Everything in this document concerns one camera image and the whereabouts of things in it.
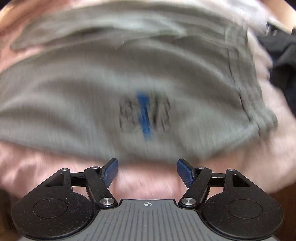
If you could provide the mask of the grey sweatpants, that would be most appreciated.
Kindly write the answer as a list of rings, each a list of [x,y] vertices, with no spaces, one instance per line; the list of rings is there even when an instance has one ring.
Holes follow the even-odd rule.
[[[44,15],[1,73],[1,140],[121,161],[208,159],[276,127],[247,30],[194,6],[113,2]]]

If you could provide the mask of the pink bed cover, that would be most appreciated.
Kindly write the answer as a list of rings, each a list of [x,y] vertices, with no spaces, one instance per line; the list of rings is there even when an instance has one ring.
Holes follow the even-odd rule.
[[[17,1],[10,4],[1,11],[1,73],[17,62],[43,51],[42,46],[17,51],[11,49],[11,44],[30,22],[58,11],[113,2],[119,1]],[[257,39],[264,35],[266,24],[273,21],[273,16],[259,1],[143,2],[194,6],[243,24],[247,30],[247,44],[252,53],[263,102],[277,119],[276,127],[263,137],[208,159],[186,160],[214,172],[236,169],[268,193],[277,192],[295,182],[295,117],[284,95],[269,82],[271,59]],[[23,197],[60,168],[79,172],[91,166],[104,165],[109,159],[55,153],[1,140],[1,189]],[[177,160],[119,160],[119,173],[112,184],[112,193],[118,199],[180,198],[185,187],[177,176]]]

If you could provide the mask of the pile of dark clothes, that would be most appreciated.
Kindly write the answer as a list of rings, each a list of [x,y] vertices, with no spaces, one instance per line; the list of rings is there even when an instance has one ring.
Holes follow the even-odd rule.
[[[295,29],[286,33],[268,23],[265,36],[258,37],[273,61],[270,82],[279,88],[292,114],[295,114]]]

